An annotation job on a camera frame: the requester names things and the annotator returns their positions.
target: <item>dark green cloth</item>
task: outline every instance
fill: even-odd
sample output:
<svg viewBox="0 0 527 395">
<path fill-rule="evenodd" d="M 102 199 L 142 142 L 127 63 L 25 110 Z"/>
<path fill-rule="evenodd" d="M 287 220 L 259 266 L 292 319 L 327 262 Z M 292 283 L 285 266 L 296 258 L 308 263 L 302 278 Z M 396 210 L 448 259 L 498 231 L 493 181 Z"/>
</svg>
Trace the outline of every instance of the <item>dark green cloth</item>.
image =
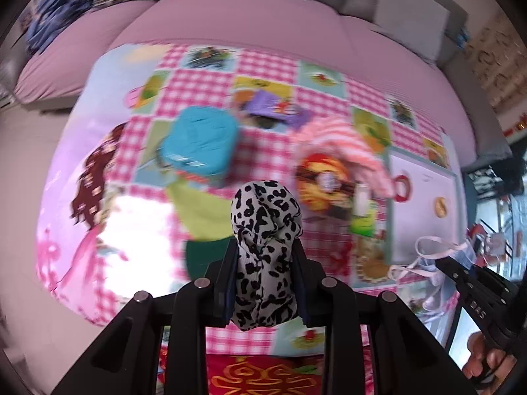
<svg viewBox="0 0 527 395">
<path fill-rule="evenodd" d="M 191 279 L 205 276 L 210 263 L 223 260 L 231 237 L 211 242 L 187 241 L 185 248 L 186 271 Z"/>
</svg>

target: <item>metal screw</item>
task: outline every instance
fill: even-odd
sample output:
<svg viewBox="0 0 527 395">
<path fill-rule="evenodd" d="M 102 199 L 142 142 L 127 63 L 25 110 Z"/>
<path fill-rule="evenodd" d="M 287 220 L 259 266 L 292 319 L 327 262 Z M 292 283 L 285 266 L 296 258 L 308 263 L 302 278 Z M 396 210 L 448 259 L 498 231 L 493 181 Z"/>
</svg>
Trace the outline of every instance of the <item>metal screw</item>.
<svg viewBox="0 0 527 395">
<path fill-rule="evenodd" d="M 194 281 L 194 285 L 198 288 L 206 288 L 210 285 L 210 281 L 206 277 L 199 277 Z"/>
<path fill-rule="evenodd" d="M 326 288 L 333 288 L 337 286 L 337 280 L 334 277 L 325 277 L 322 279 L 322 285 Z"/>
<path fill-rule="evenodd" d="M 148 297 L 150 296 L 150 294 L 148 294 L 148 292 L 146 291 L 138 291 L 136 292 L 134 295 L 133 295 L 133 299 L 138 302 L 138 303 L 142 303 L 143 301 L 145 301 Z"/>
<path fill-rule="evenodd" d="M 395 293 L 391 291 L 384 291 L 380 296 L 384 301 L 387 301 L 388 303 L 393 303 L 395 300 L 397 300 L 397 295 L 395 295 Z"/>
</svg>

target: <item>black tool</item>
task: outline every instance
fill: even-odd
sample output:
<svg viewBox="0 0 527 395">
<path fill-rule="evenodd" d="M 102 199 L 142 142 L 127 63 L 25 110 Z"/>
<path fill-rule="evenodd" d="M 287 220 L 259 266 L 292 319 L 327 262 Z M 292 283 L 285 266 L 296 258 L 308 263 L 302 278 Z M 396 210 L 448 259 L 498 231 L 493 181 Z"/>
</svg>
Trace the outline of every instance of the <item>black tool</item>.
<svg viewBox="0 0 527 395">
<path fill-rule="evenodd" d="M 205 277 L 188 283 L 178 293 L 156 299 L 144 291 L 136 293 L 52 395 L 154 394 L 161 336 L 167 325 L 171 332 L 165 394 L 208 394 L 205 328 L 223 328 L 229 323 L 234 310 L 237 265 L 238 245 L 232 240 L 222 261 L 211 263 Z M 475 321 L 494 346 L 503 348 L 517 343 L 515 355 L 525 352 L 525 331 L 518 332 L 517 327 L 503 323 L 507 315 L 503 313 L 508 309 L 499 298 L 524 305 L 514 299 L 511 287 L 507 288 L 509 297 L 496 293 L 505 281 L 482 269 L 476 271 L 476 276 L 466 274 L 451 258 L 438 260 L 437 265 L 457 282 L 463 305 L 471 316 L 478 314 Z M 384 291 L 373 297 L 326 277 L 320 263 L 306 258 L 300 240 L 293 244 L 291 271 L 304 324 L 326 327 L 321 395 L 364 394 L 360 324 L 368 326 L 376 394 L 476 393 L 437 340 L 393 292 Z M 498 395 L 520 393 L 519 385 L 525 384 L 525 376 L 521 375 L 524 362 L 525 357 L 518 355 L 518 365 Z"/>
</svg>

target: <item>red cloth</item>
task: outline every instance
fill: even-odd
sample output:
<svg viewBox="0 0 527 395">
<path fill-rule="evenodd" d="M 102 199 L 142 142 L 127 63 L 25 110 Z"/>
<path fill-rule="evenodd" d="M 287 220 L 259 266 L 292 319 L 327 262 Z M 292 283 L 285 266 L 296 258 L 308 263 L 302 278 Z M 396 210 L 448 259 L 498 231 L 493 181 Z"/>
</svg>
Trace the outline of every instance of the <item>red cloth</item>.
<svg viewBox="0 0 527 395">
<path fill-rule="evenodd" d="M 373 367 L 369 346 L 363 347 L 365 395 L 373 395 Z M 161 348 L 157 377 L 164 383 L 166 348 Z M 301 357 L 207 355 L 210 395 L 319 395 L 323 355 Z"/>
</svg>

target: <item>blue box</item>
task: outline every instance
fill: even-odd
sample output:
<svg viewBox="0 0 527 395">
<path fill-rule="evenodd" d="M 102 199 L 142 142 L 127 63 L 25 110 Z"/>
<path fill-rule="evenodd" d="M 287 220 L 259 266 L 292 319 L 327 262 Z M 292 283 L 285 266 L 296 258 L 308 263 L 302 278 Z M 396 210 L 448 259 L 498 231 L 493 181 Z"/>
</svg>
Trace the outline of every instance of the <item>blue box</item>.
<svg viewBox="0 0 527 395">
<path fill-rule="evenodd" d="M 161 143 L 160 155 L 180 175 L 223 187 L 238 139 L 238 121 L 215 107 L 188 107 Z"/>
</svg>

